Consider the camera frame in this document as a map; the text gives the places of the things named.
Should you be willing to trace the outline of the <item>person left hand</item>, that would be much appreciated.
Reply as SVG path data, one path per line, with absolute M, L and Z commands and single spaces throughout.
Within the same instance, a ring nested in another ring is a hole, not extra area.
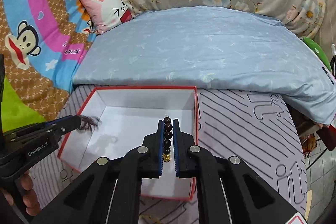
M 29 170 L 27 170 L 20 178 L 21 187 L 23 188 L 24 195 L 22 196 L 22 201 L 25 204 L 25 211 L 29 216 L 36 216 L 41 212 L 41 206 L 37 198 L 37 194 L 33 189 L 33 180 L 29 175 Z

